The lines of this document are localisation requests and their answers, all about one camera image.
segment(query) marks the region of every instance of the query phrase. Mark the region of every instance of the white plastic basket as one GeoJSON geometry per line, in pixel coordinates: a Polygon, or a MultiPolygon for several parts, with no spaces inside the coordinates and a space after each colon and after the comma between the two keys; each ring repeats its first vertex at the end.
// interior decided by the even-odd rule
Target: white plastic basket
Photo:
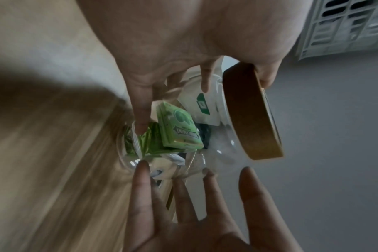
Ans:
{"type": "Polygon", "coordinates": [[[299,59],[378,48],[378,0],[316,0],[300,36],[299,59]]]}

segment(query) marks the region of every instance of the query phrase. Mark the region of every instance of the jar lid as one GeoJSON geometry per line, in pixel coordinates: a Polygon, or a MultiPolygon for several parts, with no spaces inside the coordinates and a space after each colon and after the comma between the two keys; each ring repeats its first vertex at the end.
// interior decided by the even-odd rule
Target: jar lid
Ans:
{"type": "Polygon", "coordinates": [[[252,160],[282,157],[282,144],[264,89],[252,64],[239,62],[223,73],[233,128],[252,160]]]}

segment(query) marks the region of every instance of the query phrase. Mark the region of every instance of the green wrapper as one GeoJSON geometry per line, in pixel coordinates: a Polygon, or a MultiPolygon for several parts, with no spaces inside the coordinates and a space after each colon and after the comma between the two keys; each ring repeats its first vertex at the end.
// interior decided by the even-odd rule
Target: green wrapper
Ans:
{"type": "MultiPolygon", "coordinates": [[[[171,154],[184,152],[183,149],[165,147],[162,142],[160,127],[157,122],[151,122],[143,135],[138,135],[139,146],[143,156],[160,157],[161,154],[171,154]]],[[[128,156],[137,157],[135,151],[132,128],[126,127],[124,132],[124,145],[128,156]]]]}
{"type": "Polygon", "coordinates": [[[203,149],[199,131],[185,110],[163,101],[157,106],[162,143],[178,149],[203,149]]]}

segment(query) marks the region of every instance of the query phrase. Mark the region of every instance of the gray wall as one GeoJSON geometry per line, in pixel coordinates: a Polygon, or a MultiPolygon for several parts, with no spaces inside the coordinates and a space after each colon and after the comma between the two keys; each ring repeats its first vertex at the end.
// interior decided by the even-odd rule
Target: gray wall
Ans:
{"type": "MultiPolygon", "coordinates": [[[[378,51],[300,62],[288,56],[267,94],[285,157],[253,167],[303,249],[377,252],[378,51]]],[[[247,235],[239,172],[219,183],[247,235]]],[[[200,218],[201,183],[187,183],[200,218]]]]}

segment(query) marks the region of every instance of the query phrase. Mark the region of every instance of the hand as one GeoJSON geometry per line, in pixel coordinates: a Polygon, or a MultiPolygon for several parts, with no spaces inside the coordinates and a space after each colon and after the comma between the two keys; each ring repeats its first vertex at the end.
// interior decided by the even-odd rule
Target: hand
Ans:
{"type": "Polygon", "coordinates": [[[312,0],[77,0],[124,77],[136,119],[147,130],[153,88],[200,65],[207,92],[216,60],[253,63],[262,86],[272,84],[299,36],[312,0]]]}
{"type": "Polygon", "coordinates": [[[232,219],[215,176],[209,171],[203,182],[207,217],[199,221],[185,184],[174,180],[175,224],[149,177],[148,163],[140,162],[132,182],[123,251],[302,251],[252,169],[243,169],[239,181],[250,245],[232,219]]]}

